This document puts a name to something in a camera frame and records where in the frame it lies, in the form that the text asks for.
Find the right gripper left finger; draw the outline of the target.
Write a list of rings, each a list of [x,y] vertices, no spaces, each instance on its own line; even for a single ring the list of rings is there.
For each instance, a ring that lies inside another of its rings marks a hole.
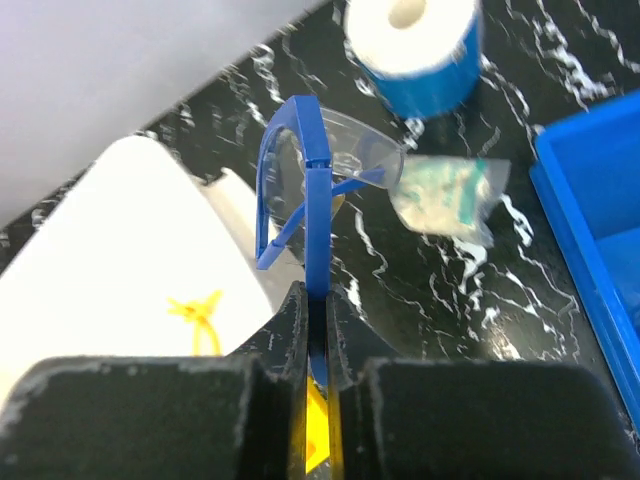
[[[5,479],[301,479],[307,292],[224,357],[40,361],[1,412]]]

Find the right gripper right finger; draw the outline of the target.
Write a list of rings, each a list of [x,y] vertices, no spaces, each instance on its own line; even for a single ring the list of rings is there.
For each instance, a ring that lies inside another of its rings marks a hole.
[[[639,456],[591,372],[404,358],[346,295],[326,300],[335,479],[635,479]]]

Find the yellow knotted rubber band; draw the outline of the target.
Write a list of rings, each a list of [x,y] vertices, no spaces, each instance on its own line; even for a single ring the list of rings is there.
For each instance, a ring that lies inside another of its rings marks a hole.
[[[223,292],[216,290],[204,300],[191,300],[185,303],[169,299],[170,315],[180,316],[193,326],[192,350],[195,356],[220,356],[222,347],[219,335],[211,323]]]

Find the clear plastic wrapper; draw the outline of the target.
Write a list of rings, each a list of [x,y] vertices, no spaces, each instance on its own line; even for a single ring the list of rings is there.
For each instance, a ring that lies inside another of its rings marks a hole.
[[[409,155],[390,190],[391,204],[411,231],[489,248],[494,238],[487,220],[510,171],[506,159]]]

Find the blue safety glasses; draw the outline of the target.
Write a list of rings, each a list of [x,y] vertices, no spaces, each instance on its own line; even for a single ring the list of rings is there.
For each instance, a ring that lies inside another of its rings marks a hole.
[[[269,269],[296,231],[303,230],[308,356],[311,374],[321,385],[329,376],[325,303],[337,200],[366,186],[392,190],[403,166],[403,149],[395,140],[321,106],[313,95],[287,99],[263,134],[256,174],[256,266]]]

